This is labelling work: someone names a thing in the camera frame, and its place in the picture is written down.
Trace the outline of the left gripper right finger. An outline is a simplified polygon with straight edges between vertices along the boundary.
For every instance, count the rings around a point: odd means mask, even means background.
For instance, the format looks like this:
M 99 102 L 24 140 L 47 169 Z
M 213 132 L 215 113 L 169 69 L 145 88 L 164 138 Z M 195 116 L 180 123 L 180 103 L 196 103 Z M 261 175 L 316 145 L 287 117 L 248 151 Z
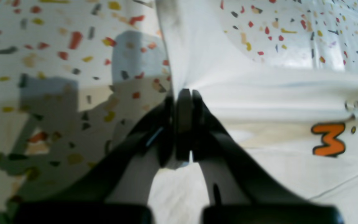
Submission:
M 332 205 L 318 205 L 280 184 L 242 149 L 193 90 L 193 159 L 210 205 L 203 224 L 343 224 Z

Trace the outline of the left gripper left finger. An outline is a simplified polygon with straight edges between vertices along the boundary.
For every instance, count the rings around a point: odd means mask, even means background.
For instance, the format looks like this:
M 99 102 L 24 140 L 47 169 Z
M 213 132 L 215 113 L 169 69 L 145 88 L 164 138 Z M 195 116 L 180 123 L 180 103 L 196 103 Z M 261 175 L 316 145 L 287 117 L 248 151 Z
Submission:
M 80 180 L 54 196 L 21 203 L 13 223 L 152 224 L 147 203 L 154 176 L 189 161 L 179 137 L 191 127 L 191 91 L 167 95 Z

